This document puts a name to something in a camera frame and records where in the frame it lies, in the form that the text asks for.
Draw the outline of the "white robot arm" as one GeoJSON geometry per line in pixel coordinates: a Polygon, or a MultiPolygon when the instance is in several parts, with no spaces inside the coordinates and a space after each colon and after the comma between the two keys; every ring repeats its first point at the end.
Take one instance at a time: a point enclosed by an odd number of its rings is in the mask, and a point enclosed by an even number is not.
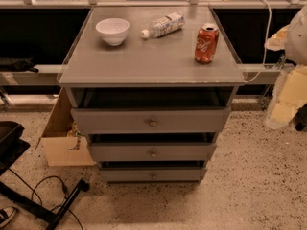
{"type": "Polygon", "coordinates": [[[281,71],[273,88],[265,125],[280,129],[307,104],[307,5],[265,43],[271,51],[283,50],[294,68],[281,71]]]}

